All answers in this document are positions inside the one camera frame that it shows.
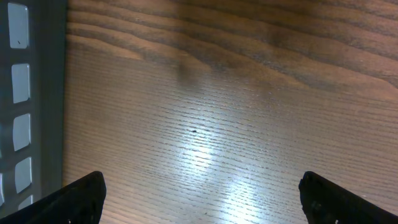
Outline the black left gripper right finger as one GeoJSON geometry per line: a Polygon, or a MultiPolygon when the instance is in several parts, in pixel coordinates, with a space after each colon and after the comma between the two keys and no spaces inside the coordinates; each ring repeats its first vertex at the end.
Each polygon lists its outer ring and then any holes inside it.
{"type": "Polygon", "coordinates": [[[390,224],[397,215],[306,171],[300,180],[300,202],[309,224],[390,224]]]}

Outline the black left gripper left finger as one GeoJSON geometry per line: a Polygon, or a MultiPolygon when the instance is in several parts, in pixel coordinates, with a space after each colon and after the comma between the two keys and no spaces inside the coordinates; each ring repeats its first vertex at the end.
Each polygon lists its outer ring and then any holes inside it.
{"type": "Polygon", "coordinates": [[[2,218],[1,224],[98,224],[105,197],[103,174],[94,171],[2,218]]]}

